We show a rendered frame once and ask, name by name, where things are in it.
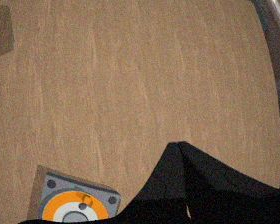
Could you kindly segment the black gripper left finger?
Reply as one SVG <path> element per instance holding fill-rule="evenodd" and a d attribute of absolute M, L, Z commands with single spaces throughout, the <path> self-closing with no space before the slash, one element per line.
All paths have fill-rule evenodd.
<path fill-rule="evenodd" d="M 84 222 L 27 220 L 19 224 L 195 224 L 187 212 L 184 164 L 179 144 L 168 143 L 152 175 L 115 217 Z"/>

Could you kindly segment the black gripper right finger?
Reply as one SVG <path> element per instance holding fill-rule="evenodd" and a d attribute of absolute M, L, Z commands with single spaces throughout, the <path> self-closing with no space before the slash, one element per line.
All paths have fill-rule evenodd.
<path fill-rule="evenodd" d="M 195 224 L 280 224 L 280 189 L 250 179 L 187 141 L 177 144 Z"/>

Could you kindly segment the orange and white round plate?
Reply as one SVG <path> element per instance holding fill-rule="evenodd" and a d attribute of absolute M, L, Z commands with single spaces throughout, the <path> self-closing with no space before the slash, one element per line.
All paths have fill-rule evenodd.
<path fill-rule="evenodd" d="M 85 208 L 79 208 L 80 202 L 84 202 Z M 44 206 L 42 220 L 63 222 L 63 217 L 68 212 L 83 212 L 88 221 L 103 220 L 108 218 L 107 210 L 97 198 L 92 194 L 77 192 L 77 190 L 65 190 L 65 192 L 55 194 L 54 198 L 48 200 Z"/>

